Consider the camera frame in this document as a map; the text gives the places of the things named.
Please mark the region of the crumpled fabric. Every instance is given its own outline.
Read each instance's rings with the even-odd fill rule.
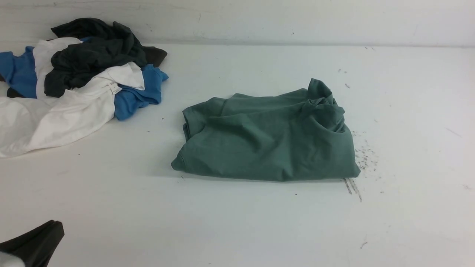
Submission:
[[[1,81],[6,82],[12,89],[24,97],[36,98],[36,73],[34,47],[25,47],[25,53],[17,57],[12,52],[0,53]]]
[[[122,90],[115,95],[115,117],[119,121],[130,118],[139,108],[149,104],[157,105],[162,101],[161,85],[168,75],[153,65],[142,68],[145,90],[137,90],[129,86],[119,85]]]
[[[212,98],[183,111],[186,143],[173,169],[248,180],[357,177],[351,131],[330,89]]]
[[[60,38],[38,43],[33,49],[38,83],[51,68],[48,55],[76,41]],[[133,62],[108,68],[60,98],[39,94],[41,86],[38,99],[0,97],[0,157],[66,145],[97,131],[114,116],[118,84],[144,90],[141,69]]]

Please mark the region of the green fabric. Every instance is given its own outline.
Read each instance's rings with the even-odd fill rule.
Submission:
[[[331,91],[235,94],[183,111],[186,143],[171,166],[193,174],[265,181],[357,177],[351,131]]]

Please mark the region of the scuff mark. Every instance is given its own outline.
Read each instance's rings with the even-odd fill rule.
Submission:
[[[63,174],[66,174],[68,172],[69,172],[69,170],[65,170],[65,171],[62,171],[62,172],[57,172],[56,175],[63,175]]]
[[[361,247],[360,249],[363,248],[364,245],[366,245],[368,242],[366,242],[366,238],[367,238],[368,235],[364,236],[364,241],[363,241],[363,244],[361,244]]]
[[[356,186],[356,183],[355,181],[353,180],[353,178],[349,178],[348,179],[350,181],[350,185],[351,187],[353,188],[353,191],[355,191],[355,193],[358,195],[358,197],[360,198],[360,202],[363,202],[363,198],[361,197],[361,194],[360,194],[360,190],[358,189],[358,187]]]
[[[451,133],[455,134],[456,136],[458,136],[458,137],[462,137],[462,136],[461,136],[461,135],[459,135],[458,133],[456,133],[456,132],[454,132],[454,131],[450,130],[449,128],[447,128],[447,127],[444,127],[444,128],[445,128],[447,131],[449,131],[449,132],[451,132]]]
[[[414,33],[412,34],[412,37],[416,36],[418,28],[419,28],[419,23],[416,25],[416,28],[414,29]]]
[[[348,181],[346,180],[346,178],[343,178],[343,181],[345,181],[345,185],[346,185],[346,189],[348,189],[348,193],[350,193],[350,195],[353,195],[353,193],[351,192],[350,187],[348,186]]]

